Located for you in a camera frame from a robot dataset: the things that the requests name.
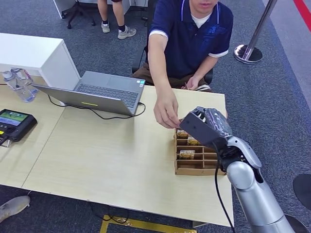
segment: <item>black round base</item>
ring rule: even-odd
[[[291,215],[285,215],[285,217],[295,233],[309,233],[305,225],[295,219],[294,217]]]
[[[234,50],[234,57],[238,61],[245,64],[255,64],[263,58],[261,51],[255,47],[248,60],[243,59],[246,49],[247,45],[239,45]]]
[[[303,205],[311,210],[311,174],[300,174],[294,179],[294,192]]]

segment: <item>black office chair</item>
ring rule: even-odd
[[[149,0],[148,1],[148,9],[147,9],[147,14],[148,14],[148,20],[147,20],[147,36],[146,36],[146,45],[143,48],[140,49],[137,51],[135,59],[134,60],[133,66],[131,67],[131,72],[134,74],[136,71],[137,71],[140,67],[140,64],[142,63],[142,59],[144,53],[146,53],[146,59],[144,62],[148,62],[148,40],[149,40],[149,33],[151,28],[151,24],[153,19],[153,15],[155,14],[156,10],[156,5],[158,2],[158,0]],[[204,77],[205,81],[207,84],[211,83],[211,80],[213,79],[213,69],[210,70],[208,73],[205,74]]]
[[[63,11],[62,12],[62,18],[66,18],[66,14],[72,14],[72,16],[70,17],[70,19],[69,20],[69,22],[67,24],[67,28],[71,29],[71,22],[74,18],[75,18],[75,16],[77,16],[78,13],[79,13],[81,16],[86,15],[87,17],[88,17],[91,20],[91,25],[92,26],[96,25],[94,18],[90,16],[89,14],[88,14],[82,5],[80,5],[80,2],[79,2],[79,0],[75,0],[75,3],[72,7],[69,8],[67,10]]]

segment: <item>laptop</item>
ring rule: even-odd
[[[73,91],[32,86],[66,105],[134,116],[145,80],[86,71]]]

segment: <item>plastic bottle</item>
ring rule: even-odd
[[[38,91],[38,89],[32,87],[33,80],[31,78],[29,74],[27,73],[27,71],[24,69],[20,69],[20,68],[12,68],[11,70],[12,74],[16,74],[17,75],[22,82],[24,83],[25,86],[27,86],[27,88],[31,91],[33,95],[37,94]]]
[[[35,96],[28,89],[28,86],[25,86],[17,75],[12,74],[10,71],[3,72],[2,75],[5,83],[15,91],[23,102],[29,103],[35,98]]]

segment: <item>man's left hand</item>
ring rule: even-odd
[[[199,78],[195,77],[195,76],[192,76],[192,77],[188,81],[188,83],[186,84],[186,87],[185,86],[185,87],[183,87],[182,89],[187,89],[187,88],[188,88],[188,89],[189,89],[189,90],[194,91],[194,90],[196,90],[196,89],[198,88],[199,81],[200,81]]]

